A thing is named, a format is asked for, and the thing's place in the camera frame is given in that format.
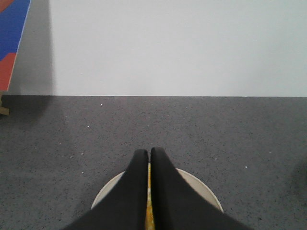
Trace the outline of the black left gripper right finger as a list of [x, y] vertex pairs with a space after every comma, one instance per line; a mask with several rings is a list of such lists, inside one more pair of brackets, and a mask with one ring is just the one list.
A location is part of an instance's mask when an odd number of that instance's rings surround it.
[[199, 195], [179, 174], [165, 150], [150, 154], [151, 197], [157, 230], [247, 230]]

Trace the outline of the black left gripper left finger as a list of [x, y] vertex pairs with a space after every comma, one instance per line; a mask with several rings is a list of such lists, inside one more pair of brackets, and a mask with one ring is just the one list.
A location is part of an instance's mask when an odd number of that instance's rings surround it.
[[66, 230], [144, 230], [148, 189], [148, 152], [138, 149], [110, 192]]

